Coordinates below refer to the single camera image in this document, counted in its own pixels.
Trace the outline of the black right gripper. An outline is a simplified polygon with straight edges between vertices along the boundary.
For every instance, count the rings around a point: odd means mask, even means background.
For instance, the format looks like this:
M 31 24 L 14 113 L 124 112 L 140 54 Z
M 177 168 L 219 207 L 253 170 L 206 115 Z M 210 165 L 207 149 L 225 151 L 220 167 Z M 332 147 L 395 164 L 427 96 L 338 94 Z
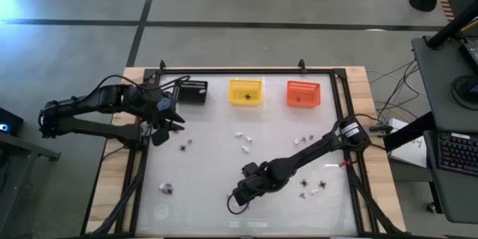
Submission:
M 254 196 L 272 193 L 276 190 L 276 185 L 265 171 L 259 171 L 258 173 L 243 171 L 242 174 L 244 179 L 233 190 L 233 197 L 239 205 L 247 205 L 254 199 Z

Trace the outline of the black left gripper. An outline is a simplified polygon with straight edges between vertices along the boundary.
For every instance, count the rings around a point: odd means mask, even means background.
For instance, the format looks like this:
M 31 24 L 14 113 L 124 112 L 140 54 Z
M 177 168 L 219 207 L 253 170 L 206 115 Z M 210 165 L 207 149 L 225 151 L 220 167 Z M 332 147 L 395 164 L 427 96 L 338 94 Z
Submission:
M 150 122 L 153 125 L 163 125 L 166 120 L 185 123 L 185 120 L 176 113 L 176 101 L 170 92 L 156 89 L 143 89 L 143 98 L 146 104 L 143 107 L 142 121 Z M 170 138 L 170 132 L 183 131 L 184 127 L 173 122 L 167 122 L 151 134 L 151 141 L 154 146 L 160 146 Z

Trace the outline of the black plastic basket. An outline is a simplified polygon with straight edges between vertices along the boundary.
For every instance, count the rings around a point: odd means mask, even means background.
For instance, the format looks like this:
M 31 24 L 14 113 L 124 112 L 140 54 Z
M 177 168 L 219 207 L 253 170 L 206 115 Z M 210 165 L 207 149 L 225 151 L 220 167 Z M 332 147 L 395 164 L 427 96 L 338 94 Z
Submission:
M 206 93 L 199 93 L 200 90 L 206 90 Z M 207 81 L 186 81 L 177 86 L 176 101 L 192 105 L 204 105 L 208 92 Z

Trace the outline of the yellow plastic basket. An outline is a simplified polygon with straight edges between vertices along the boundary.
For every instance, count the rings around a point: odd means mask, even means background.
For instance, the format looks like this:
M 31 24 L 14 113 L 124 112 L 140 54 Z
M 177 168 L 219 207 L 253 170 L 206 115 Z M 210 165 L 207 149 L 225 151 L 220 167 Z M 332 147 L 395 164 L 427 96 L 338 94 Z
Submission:
M 244 96 L 251 95 L 247 101 Z M 229 81 L 228 100 L 233 105 L 260 105 L 262 103 L 263 84 L 261 80 L 231 79 Z

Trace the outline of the orange plastic basket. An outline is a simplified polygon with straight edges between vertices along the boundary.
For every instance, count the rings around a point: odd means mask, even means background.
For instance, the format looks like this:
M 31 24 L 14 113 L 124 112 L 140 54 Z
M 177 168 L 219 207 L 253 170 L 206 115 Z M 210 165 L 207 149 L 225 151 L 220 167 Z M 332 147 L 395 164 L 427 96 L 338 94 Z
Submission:
M 287 104 L 301 108 L 316 108 L 321 104 L 320 84 L 309 81 L 287 82 Z

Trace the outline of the grey side table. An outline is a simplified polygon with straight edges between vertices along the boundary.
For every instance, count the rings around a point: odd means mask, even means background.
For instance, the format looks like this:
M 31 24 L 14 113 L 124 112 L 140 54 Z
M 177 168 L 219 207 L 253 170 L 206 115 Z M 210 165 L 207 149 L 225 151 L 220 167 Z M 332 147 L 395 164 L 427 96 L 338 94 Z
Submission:
M 0 239 L 13 239 L 10 224 L 39 157 L 58 161 L 60 153 L 0 133 Z

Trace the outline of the small black adapter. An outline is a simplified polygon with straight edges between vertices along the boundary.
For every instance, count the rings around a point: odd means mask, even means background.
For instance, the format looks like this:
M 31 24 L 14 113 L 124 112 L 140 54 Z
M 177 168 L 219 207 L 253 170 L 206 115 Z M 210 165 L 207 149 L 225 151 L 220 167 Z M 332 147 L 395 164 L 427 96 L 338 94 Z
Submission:
M 378 135 L 388 135 L 394 128 L 389 125 L 373 125 L 369 128 L 370 133 L 377 133 Z

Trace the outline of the black device blue light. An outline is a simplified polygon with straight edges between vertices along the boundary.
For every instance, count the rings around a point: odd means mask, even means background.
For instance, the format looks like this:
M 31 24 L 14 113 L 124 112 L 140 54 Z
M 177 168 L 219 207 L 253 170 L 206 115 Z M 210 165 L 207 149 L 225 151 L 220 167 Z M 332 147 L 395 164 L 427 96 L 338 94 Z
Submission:
M 0 108 L 0 132 L 17 137 L 23 123 L 23 118 Z

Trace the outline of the white box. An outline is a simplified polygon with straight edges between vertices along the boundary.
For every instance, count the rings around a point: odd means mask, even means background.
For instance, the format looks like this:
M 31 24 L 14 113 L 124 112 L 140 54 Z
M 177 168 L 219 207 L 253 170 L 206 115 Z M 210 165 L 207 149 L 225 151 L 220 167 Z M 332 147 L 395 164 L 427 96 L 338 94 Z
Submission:
M 391 118 L 388 125 L 392 127 L 391 134 L 405 128 L 409 122 L 404 122 L 399 119 Z M 408 143 L 403 144 L 396 149 L 389 152 L 389 155 L 398 161 L 406 162 L 418 167 L 427 168 L 426 162 L 426 144 L 423 136 L 415 138 Z

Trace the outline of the black desk support bar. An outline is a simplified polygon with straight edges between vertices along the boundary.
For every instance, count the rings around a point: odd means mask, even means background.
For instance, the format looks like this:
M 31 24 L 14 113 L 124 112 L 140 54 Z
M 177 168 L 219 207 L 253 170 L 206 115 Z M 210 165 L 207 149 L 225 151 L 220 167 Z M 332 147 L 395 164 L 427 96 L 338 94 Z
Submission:
M 391 152 L 398 149 L 402 145 L 421 137 L 425 131 L 435 129 L 436 126 L 433 114 L 432 112 L 428 112 L 405 127 L 402 127 L 394 133 L 390 133 L 384 137 L 383 142 L 385 145 L 385 151 Z

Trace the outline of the black backlit keyboard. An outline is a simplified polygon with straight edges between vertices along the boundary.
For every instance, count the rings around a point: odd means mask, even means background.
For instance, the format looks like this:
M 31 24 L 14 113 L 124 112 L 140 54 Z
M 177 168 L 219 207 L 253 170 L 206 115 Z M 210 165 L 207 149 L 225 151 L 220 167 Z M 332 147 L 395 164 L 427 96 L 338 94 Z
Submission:
M 438 167 L 478 177 L 478 137 L 457 134 L 437 134 Z

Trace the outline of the grey desk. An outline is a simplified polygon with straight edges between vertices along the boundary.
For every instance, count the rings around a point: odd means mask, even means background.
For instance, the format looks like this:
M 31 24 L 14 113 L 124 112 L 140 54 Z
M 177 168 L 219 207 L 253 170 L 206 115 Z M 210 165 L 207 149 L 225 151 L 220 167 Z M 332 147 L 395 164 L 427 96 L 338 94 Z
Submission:
M 412 40 L 435 128 L 425 131 L 427 157 L 435 184 L 438 201 L 445 217 L 452 223 L 478 224 L 478 176 L 468 176 L 438 167 L 438 136 L 458 134 L 478 138 L 478 111 L 462 107 L 451 91 L 453 81 L 474 74 L 473 69 L 462 57 L 459 41 L 447 41 L 434 50 L 426 45 L 422 37 Z

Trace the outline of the black round monitor base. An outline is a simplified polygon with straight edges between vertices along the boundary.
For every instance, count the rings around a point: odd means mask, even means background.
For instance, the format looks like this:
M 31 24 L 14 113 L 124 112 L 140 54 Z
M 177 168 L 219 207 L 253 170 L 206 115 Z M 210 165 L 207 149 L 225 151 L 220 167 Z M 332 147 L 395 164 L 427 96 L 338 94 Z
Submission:
M 461 75 L 450 86 L 453 98 L 463 107 L 478 111 L 478 78 Z

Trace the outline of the black aluminium table frame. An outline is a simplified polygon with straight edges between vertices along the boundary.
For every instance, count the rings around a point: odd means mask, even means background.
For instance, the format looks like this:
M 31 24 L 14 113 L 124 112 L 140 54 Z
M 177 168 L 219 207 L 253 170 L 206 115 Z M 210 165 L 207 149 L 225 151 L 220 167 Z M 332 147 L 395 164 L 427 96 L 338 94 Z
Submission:
M 319 72 L 328 72 L 335 78 L 337 84 L 341 114 L 357 112 L 364 114 L 360 120 L 362 125 L 370 124 L 377 115 L 370 83 L 363 66 L 332 66 L 321 68 L 319 66 L 306 67 L 307 72 L 301 73 L 298 66 L 288 67 L 167 67 L 164 70 L 158 67 L 127 67 L 123 75 L 135 82 L 158 83 L 161 75 L 177 73 L 210 72 L 214 75 L 241 74 L 241 75 L 266 75 L 266 74 L 294 74 L 316 75 Z M 371 195 L 378 206 L 391 222 L 399 229 L 404 230 L 406 225 L 400 208 L 397 190 L 395 188 L 391 166 L 384 142 L 381 138 L 372 139 L 374 146 L 366 149 L 354 166 L 362 182 L 367 185 Z M 91 193 L 87 212 L 84 217 L 80 234 L 92 237 L 105 218 L 112 212 L 115 204 L 120 199 L 122 191 L 128 187 L 133 176 L 139 170 L 141 162 L 146 161 L 146 155 L 141 152 L 122 153 L 112 161 L 102 161 L 99 165 Z

